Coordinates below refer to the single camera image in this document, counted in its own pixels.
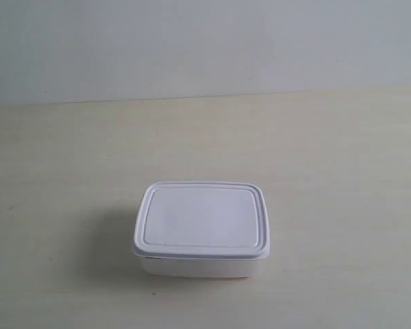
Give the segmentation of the white lidded plastic container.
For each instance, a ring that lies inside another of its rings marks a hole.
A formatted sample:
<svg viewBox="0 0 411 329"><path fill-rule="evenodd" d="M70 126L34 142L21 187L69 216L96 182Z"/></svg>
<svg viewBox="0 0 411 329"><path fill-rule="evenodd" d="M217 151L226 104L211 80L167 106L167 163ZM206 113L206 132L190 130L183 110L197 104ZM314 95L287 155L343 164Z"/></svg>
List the white lidded plastic container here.
<svg viewBox="0 0 411 329"><path fill-rule="evenodd" d="M241 182L157 182L144 192L132 251L147 273L248 278L270 254L263 193Z"/></svg>

